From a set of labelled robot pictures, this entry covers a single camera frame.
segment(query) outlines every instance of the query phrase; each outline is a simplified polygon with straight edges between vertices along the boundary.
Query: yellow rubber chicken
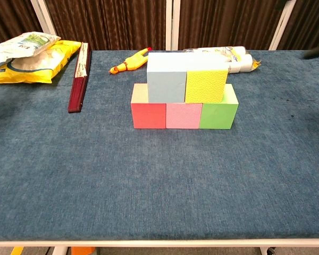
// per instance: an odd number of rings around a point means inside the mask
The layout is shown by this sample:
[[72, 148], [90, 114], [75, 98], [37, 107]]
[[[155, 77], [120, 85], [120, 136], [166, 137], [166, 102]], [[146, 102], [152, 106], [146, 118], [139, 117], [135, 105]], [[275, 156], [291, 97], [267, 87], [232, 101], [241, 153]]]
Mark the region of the yellow rubber chicken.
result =
[[109, 73], [116, 74], [118, 72], [122, 72], [125, 70], [131, 71], [136, 70], [137, 68], [141, 67], [148, 61], [148, 56], [143, 56], [149, 50], [152, 50], [150, 47], [145, 48], [137, 52], [131, 57], [128, 57], [122, 64], [118, 66], [114, 66], [110, 69]]

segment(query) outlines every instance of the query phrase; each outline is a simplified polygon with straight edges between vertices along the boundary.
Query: foam block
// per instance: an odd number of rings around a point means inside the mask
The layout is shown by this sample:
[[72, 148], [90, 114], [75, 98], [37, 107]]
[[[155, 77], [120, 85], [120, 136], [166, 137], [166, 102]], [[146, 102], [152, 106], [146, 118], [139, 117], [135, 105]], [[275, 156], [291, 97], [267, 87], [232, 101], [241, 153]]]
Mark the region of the foam block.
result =
[[150, 103], [184, 103], [187, 53], [149, 53], [147, 65]]
[[239, 102], [233, 86], [226, 84], [220, 103], [203, 104], [200, 129], [230, 129], [238, 109]]
[[222, 101], [228, 65], [213, 60], [210, 54], [194, 54], [187, 67], [186, 103]]
[[131, 98], [133, 127], [135, 129], [164, 129], [165, 104], [150, 104], [146, 83], [135, 83]]
[[167, 129], [198, 129], [202, 104], [166, 104]]

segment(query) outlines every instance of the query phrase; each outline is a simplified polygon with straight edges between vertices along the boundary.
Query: brown curtain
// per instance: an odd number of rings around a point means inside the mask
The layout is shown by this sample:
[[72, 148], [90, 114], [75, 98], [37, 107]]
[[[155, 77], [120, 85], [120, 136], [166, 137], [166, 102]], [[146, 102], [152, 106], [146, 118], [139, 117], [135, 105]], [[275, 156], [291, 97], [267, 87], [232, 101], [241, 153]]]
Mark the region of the brown curtain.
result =
[[93, 49], [165, 49], [165, 0], [46, 0], [57, 34]]
[[179, 49], [268, 49], [283, 6], [277, 0], [181, 0]]
[[0, 43], [32, 31], [42, 29], [30, 0], [0, 0]]
[[278, 49], [319, 46], [319, 1], [297, 0]]

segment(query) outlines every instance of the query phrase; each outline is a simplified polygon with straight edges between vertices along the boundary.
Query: orange object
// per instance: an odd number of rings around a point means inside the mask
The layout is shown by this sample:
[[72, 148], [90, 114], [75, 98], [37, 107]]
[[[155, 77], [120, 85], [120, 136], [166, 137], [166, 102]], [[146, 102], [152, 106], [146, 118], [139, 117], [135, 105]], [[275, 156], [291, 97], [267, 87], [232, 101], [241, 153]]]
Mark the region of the orange object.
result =
[[116, 74], [122, 71], [132, 71], [141, 67], [148, 61], [148, 56], [144, 56], [149, 50], [152, 50], [150, 47], [145, 48], [137, 52], [131, 57], [128, 57], [122, 64], [114, 66], [110, 69], [109, 73]]
[[96, 250], [95, 247], [71, 247], [72, 255], [90, 255]]
[[23, 250], [23, 247], [14, 247], [12, 252], [11, 252], [11, 255], [21, 255], [22, 253], [22, 250]]

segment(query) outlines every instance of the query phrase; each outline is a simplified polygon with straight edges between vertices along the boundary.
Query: light blue block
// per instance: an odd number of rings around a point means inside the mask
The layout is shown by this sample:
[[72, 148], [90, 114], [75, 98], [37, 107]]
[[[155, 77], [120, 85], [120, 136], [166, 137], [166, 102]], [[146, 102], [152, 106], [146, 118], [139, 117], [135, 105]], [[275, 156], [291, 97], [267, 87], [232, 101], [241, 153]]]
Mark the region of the light blue block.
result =
[[149, 53], [149, 103], [184, 103], [187, 53]]

